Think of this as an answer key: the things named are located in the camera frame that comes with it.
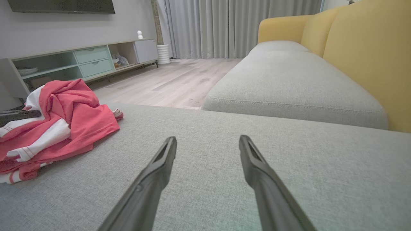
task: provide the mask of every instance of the curtain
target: curtain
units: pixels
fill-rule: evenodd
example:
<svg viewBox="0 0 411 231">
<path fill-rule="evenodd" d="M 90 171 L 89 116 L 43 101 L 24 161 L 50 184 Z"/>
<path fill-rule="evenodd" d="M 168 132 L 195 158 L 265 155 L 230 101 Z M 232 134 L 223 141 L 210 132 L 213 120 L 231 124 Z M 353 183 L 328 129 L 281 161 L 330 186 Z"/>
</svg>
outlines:
<svg viewBox="0 0 411 231">
<path fill-rule="evenodd" d="M 321 0 L 165 0 L 174 58 L 243 58 L 266 18 L 316 14 Z"/>
<path fill-rule="evenodd" d="M 168 0 L 174 58 L 228 57 L 228 0 Z"/>
</svg>

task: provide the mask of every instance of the potted plant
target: potted plant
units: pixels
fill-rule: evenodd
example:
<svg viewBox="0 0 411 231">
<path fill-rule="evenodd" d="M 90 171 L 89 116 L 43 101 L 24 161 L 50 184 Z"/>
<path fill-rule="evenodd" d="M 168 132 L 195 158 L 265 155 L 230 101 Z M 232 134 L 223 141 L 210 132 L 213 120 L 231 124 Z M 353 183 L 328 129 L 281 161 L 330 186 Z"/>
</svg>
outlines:
<svg viewBox="0 0 411 231">
<path fill-rule="evenodd" d="M 160 17 L 157 10 L 157 0 L 151 0 L 151 8 L 153 10 L 155 30 L 157 32 L 158 65 L 170 64 L 169 46 L 168 44 L 164 44 L 163 41 Z"/>
</svg>

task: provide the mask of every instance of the sofa backrest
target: sofa backrest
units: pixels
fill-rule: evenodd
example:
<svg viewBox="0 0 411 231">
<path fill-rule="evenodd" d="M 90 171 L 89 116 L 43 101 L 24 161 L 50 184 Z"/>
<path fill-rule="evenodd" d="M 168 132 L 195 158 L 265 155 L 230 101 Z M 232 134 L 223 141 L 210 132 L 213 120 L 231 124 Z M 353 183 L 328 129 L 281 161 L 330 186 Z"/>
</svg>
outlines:
<svg viewBox="0 0 411 231">
<path fill-rule="evenodd" d="M 336 7 L 313 15 L 304 26 L 301 45 L 308 48 L 312 53 L 323 57 L 331 25 L 337 13 L 345 7 L 347 6 Z"/>
<path fill-rule="evenodd" d="M 411 0 L 361 0 L 342 8 L 323 58 L 380 102 L 390 130 L 411 132 Z"/>
</svg>

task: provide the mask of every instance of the light wood flooring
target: light wood flooring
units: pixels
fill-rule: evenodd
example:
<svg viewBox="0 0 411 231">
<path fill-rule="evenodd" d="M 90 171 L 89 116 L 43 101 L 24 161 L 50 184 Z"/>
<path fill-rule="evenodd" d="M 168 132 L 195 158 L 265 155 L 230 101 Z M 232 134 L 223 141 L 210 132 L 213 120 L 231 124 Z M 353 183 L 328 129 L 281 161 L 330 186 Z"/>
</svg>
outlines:
<svg viewBox="0 0 411 231">
<path fill-rule="evenodd" d="M 100 102 L 200 109 L 210 89 L 241 59 L 174 59 L 89 84 Z"/>
</svg>

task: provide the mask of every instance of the cushion seam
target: cushion seam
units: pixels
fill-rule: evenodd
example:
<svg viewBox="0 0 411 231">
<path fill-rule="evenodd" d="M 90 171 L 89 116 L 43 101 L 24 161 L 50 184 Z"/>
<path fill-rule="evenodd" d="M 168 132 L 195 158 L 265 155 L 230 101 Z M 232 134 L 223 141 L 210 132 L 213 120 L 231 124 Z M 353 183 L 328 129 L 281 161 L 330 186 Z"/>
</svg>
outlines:
<svg viewBox="0 0 411 231">
<path fill-rule="evenodd" d="M 278 105 L 278 106 L 291 106 L 291 107 L 304 107 L 304 108 L 317 108 L 317 109 L 325 109 L 329 111 L 348 111 L 348 112 L 356 112 L 356 113 L 380 113 L 383 111 L 383 108 L 381 108 L 378 111 L 355 111 L 355 110 L 349 110 L 349 109 L 341 109 L 341 108 L 332 108 L 332 107 L 319 107 L 319 106 L 312 106 L 312 105 L 299 105 L 299 104 L 283 104 L 283 103 L 277 103 L 277 102 L 259 102 L 259 101 L 241 101 L 241 100 L 234 100 L 234 99 L 218 99 L 214 98 L 211 96 L 208 96 L 208 98 L 217 100 L 217 101 L 227 101 L 227 102 L 236 102 L 236 103 L 244 103 L 244 104 L 260 104 L 260 105 Z"/>
</svg>

